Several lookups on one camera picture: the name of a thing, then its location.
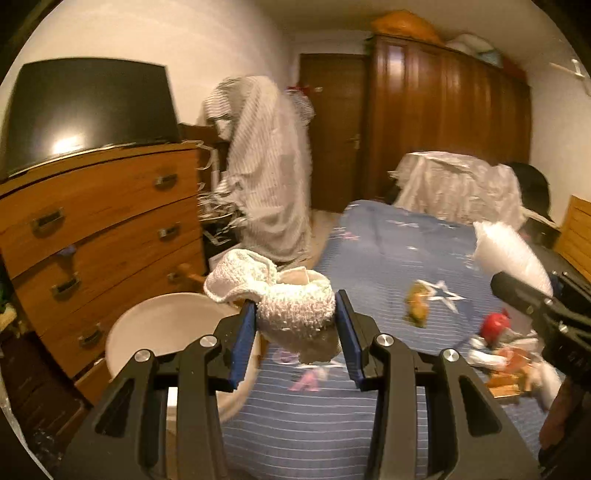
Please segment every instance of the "metal screw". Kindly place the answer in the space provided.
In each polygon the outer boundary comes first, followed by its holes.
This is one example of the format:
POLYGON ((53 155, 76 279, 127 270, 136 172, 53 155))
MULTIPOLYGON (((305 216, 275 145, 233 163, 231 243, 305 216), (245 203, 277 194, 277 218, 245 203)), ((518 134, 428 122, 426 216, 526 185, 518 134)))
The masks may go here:
POLYGON ((142 362, 150 360, 150 356, 151 356, 150 350, 145 350, 145 349, 138 350, 134 355, 134 360, 138 363, 142 363, 142 362))
POLYGON ((390 346, 394 343, 394 337, 392 335, 388 335, 387 333, 378 335, 375 340, 381 346, 390 346))
POLYGON ((448 348, 443 351, 443 358, 448 362, 455 362, 460 358, 460 354, 457 353, 453 348, 448 348))
POLYGON ((199 340, 199 345, 205 348, 211 348, 216 346, 216 344, 217 338, 215 338, 213 335, 206 335, 205 337, 201 337, 201 340, 199 340))

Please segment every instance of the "dresser drawer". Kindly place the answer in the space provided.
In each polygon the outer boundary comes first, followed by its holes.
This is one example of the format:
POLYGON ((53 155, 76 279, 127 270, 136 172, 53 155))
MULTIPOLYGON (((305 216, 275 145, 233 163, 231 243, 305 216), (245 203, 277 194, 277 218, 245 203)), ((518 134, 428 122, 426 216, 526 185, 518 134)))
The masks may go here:
POLYGON ((38 335, 123 279, 201 236, 197 200, 143 213, 54 254, 14 281, 38 335))
POLYGON ((74 386, 93 405, 96 405, 111 381, 107 360, 101 358, 74 386))
POLYGON ((64 372, 75 376, 105 351, 109 330, 126 310, 164 293, 196 289, 195 283, 178 275, 178 266, 184 263, 190 264, 197 274, 205 272, 201 240, 128 277, 51 327, 41 340, 64 372))
POLYGON ((0 200, 0 249, 10 278, 123 220, 194 196, 196 151, 73 170, 0 200))

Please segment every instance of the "floor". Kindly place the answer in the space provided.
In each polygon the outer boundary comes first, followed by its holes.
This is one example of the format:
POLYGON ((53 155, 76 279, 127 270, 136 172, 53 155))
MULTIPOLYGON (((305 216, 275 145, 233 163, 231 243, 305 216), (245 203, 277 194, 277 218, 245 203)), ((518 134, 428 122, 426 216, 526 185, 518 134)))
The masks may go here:
POLYGON ((313 270, 324 250, 324 246, 329 239, 332 229, 339 223, 341 213, 325 212, 324 210, 312 210, 310 216, 310 226, 312 228, 312 237, 310 239, 310 250, 302 257, 292 263, 282 265, 281 270, 288 268, 304 266, 313 270))

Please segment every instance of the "orange bag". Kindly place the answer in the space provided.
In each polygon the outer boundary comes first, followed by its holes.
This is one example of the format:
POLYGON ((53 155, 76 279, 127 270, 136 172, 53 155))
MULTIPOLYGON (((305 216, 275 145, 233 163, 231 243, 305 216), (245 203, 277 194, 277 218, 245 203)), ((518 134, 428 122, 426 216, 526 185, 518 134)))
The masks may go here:
POLYGON ((411 37, 435 45, 443 45, 441 38, 433 26, 418 15, 408 10, 396 10, 372 22, 376 33, 394 35, 396 37, 411 37))

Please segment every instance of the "wooden dresser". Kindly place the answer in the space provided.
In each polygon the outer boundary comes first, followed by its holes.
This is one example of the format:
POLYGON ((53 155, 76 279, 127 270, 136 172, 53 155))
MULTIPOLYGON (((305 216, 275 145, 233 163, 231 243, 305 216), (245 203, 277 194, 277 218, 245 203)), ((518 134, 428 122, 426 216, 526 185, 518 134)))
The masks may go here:
POLYGON ((0 185, 0 251, 22 310, 91 403, 107 383, 117 318, 192 291, 205 271, 194 144, 114 149, 36 167, 0 185))

